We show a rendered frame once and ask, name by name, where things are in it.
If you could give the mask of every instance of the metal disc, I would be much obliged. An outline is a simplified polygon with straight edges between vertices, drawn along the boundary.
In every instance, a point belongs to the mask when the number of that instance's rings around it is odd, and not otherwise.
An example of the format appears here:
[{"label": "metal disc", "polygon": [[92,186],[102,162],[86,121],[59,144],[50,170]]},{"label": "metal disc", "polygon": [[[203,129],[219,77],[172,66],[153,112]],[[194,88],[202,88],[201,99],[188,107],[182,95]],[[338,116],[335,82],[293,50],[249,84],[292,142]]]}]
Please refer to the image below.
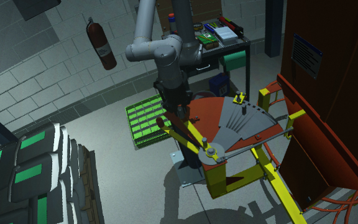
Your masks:
[{"label": "metal disc", "polygon": [[[216,149],[216,155],[219,157],[219,158],[222,158],[224,157],[224,148],[218,144],[218,143],[209,143],[209,145],[213,148]],[[206,152],[203,150],[203,148],[200,149],[200,151],[198,152],[198,158],[200,159],[200,161],[206,165],[210,165],[210,166],[213,166],[213,165],[216,165],[216,161],[213,159],[213,158],[210,158],[206,155]]]}]

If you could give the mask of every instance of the gray floor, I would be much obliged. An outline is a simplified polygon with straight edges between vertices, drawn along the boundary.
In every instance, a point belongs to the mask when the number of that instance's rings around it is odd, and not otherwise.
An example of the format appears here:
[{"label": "gray floor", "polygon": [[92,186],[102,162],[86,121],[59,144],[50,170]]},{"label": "gray floor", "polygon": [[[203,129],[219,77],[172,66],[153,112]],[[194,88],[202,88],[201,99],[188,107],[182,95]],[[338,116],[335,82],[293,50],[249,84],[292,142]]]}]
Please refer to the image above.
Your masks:
[{"label": "gray floor", "polygon": [[[251,103],[256,103],[259,89],[276,79],[280,67],[281,56],[269,58],[260,54],[251,57]],[[208,79],[218,73],[214,70],[191,77],[191,87],[201,86],[202,89]],[[245,90],[245,68],[232,71],[231,80],[236,88]],[[124,108],[155,94],[151,88],[65,125],[71,138],[89,150],[95,150],[106,223],[291,223],[266,181],[256,181],[212,200],[205,180],[181,187],[170,158],[171,152],[179,150],[173,138],[138,149],[131,138]],[[287,114],[285,103],[273,105],[269,113],[275,118]],[[284,126],[285,120],[279,123]],[[282,161],[289,141],[276,138],[268,144],[278,161]],[[227,175],[254,164],[250,152],[240,154],[228,160]],[[337,189],[329,196],[346,200],[352,193],[352,190]],[[324,202],[317,206],[331,208],[332,204]],[[321,224],[332,223],[335,216],[315,210],[303,215],[308,223]],[[345,212],[342,212],[337,223],[343,223],[344,216]],[[349,223],[358,223],[358,206],[352,209]]]}]

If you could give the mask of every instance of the bottle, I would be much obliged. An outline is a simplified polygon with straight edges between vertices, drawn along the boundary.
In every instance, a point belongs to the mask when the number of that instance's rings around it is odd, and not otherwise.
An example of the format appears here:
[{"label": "bottle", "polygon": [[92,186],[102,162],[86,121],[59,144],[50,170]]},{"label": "bottle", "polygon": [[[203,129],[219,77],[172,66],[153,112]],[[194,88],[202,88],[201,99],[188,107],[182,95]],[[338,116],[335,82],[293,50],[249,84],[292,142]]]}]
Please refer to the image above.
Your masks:
[{"label": "bottle", "polygon": [[168,15],[169,26],[170,26],[170,33],[175,34],[177,30],[177,23],[175,22],[175,15],[173,13]]}]

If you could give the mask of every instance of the blue box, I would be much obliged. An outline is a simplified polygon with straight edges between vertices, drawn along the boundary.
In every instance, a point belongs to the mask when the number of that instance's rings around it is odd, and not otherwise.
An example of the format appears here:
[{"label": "blue box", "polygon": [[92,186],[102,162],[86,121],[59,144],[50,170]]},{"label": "blue box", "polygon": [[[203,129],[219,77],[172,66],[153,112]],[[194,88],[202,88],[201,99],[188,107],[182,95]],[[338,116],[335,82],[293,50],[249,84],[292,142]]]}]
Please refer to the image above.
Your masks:
[{"label": "blue box", "polygon": [[230,93],[230,79],[227,75],[219,73],[209,80],[209,90],[217,97],[225,97]]}]

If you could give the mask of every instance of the fire extinguisher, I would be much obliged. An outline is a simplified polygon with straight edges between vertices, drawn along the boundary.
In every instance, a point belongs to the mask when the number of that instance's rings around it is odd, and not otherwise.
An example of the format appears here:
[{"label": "fire extinguisher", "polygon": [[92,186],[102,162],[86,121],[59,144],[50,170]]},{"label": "fire extinguisher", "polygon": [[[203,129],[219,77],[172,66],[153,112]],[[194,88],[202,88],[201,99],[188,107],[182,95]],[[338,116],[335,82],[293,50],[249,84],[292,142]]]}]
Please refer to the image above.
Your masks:
[{"label": "fire extinguisher", "polygon": [[90,17],[88,21],[86,34],[91,41],[92,47],[98,54],[100,61],[102,61],[104,69],[111,70],[115,68],[117,66],[117,61],[112,54],[110,44],[107,41],[103,28],[99,24],[94,23],[92,17]]}]

